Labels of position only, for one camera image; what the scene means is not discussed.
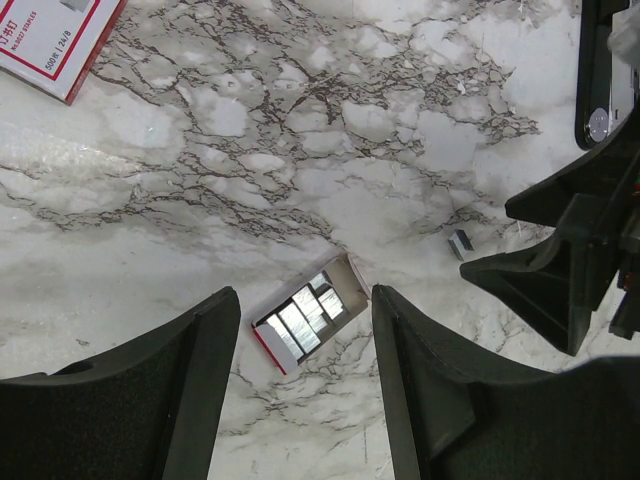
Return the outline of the staple box tray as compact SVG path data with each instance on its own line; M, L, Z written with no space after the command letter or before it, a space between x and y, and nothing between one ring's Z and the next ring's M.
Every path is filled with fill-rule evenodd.
M350 254L340 252L286 284L250 328L278 370L288 375L363 313L371 292Z

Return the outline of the staple strip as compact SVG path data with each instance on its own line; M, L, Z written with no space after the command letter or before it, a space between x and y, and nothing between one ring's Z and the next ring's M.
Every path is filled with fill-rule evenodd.
M462 229L455 229L447 242L453 254L461 262L464 262L465 258L475 251L470 238Z

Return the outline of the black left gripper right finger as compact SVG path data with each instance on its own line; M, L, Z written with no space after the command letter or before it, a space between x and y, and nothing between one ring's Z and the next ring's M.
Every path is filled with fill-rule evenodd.
M372 322L399 479L635 479L639 361L538 370L434 321L395 289Z

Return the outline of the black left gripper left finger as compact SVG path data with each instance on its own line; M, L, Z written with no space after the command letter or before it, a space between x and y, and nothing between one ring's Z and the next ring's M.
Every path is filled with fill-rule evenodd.
M207 478L240 320L225 287L54 374L2 380L2 478Z

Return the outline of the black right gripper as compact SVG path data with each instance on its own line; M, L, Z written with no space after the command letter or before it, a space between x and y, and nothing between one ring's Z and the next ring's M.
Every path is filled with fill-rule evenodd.
M554 226L562 216L559 236L466 262L461 277L575 356L624 257L622 234L637 205L638 151L639 119L629 117L599 146L511 197L509 218Z

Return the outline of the red white staple box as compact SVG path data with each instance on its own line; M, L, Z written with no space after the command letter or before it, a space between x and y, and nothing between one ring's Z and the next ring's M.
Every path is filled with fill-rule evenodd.
M70 105L126 0L1 3L1 69Z

